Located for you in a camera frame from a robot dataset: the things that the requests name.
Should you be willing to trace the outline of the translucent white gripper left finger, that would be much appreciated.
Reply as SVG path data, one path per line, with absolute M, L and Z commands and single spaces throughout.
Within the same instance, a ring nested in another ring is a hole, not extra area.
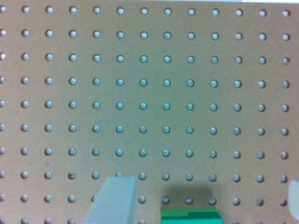
M 136 178 L 108 177 L 82 224 L 135 224 Z

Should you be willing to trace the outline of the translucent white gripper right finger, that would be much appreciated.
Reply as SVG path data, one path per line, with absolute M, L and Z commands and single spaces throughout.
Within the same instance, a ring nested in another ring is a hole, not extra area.
M 299 217 L 299 181 L 289 183 L 289 209 L 293 217 Z

